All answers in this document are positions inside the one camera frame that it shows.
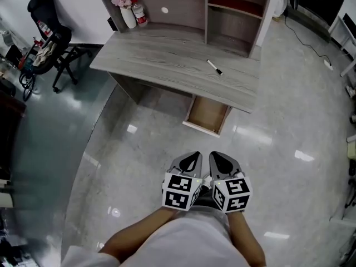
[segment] plastic bottle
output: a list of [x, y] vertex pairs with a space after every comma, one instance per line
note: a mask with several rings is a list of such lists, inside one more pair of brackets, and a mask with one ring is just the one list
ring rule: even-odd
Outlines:
[[39, 26], [39, 28], [41, 29], [41, 31], [47, 36], [50, 37], [52, 35], [52, 31], [51, 29], [43, 22], [41, 21], [37, 21], [37, 24]]
[[148, 21], [144, 13], [144, 8], [137, 0], [131, 0], [132, 2], [132, 11], [136, 17], [137, 24], [140, 27], [144, 27], [147, 25]]

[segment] white vase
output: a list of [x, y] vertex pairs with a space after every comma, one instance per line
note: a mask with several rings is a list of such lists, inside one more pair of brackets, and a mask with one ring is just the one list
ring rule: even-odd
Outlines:
[[130, 29], [136, 27], [136, 19], [131, 9], [120, 8], [122, 18]]

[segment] black cable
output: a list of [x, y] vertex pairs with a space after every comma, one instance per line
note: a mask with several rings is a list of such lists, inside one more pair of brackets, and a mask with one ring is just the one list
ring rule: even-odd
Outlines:
[[330, 58], [329, 58], [327, 55], [322, 55], [322, 56], [321, 56], [320, 54], [317, 53], [317, 51], [316, 51], [311, 45], [305, 44], [305, 43], [303, 43], [303, 42], [300, 40], [300, 38], [297, 36], [296, 32], [295, 32], [291, 27], [289, 27], [289, 26], [287, 25], [287, 16], [285, 16], [285, 25], [286, 25], [288, 28], [290, 28], [290, 29], [294, 32], [296, 38], [298, 39], [298, 41], [300, 41], [300, 43], [301, 43], [303, 46], [310, 47], [319, 57], [325, 56], [325, 57], [329, 60], [330, 65], [332, 65], [332, 62], [330, 61]]

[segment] desk drawer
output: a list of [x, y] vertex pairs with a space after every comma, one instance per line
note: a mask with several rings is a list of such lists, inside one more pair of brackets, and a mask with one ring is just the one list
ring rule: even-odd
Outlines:
[[217, 101], [193, 96], [183, 125], [195, 128], [211, 136], [220, 137], [231, 107]]

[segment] desk leg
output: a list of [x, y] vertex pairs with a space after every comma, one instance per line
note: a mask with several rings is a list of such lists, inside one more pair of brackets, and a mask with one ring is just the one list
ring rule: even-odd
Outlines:
[[353, 62], [351, 62], [350, 65], [348, 67], [346, 67], [346, 69], [343, 72], [341, 72], [341, 74], [340, 74], [341, 77], [344, 77], [344, 75], [346, 73], [348, 73], [355, 65], [356, 65], [356, 59], [353, 60]]
[[341, 50], [343, 51], [344, 50], [344, 48], [345, 48], [345, 46], [346, 46], [346, 44], [347, 44], [347, 42], [350, 40], [350, 37], [346, 37], [345, 38], [345, 40], [343, 41], [343, 43], [341, 44], [342, 46], [341, 46]]
[[140, 103], [140, 99], [145, 92], [146, 86], [138, 84], [133, 78], [109, 72], [117, 84], [124, 90], [124, 92], [136, 103]]

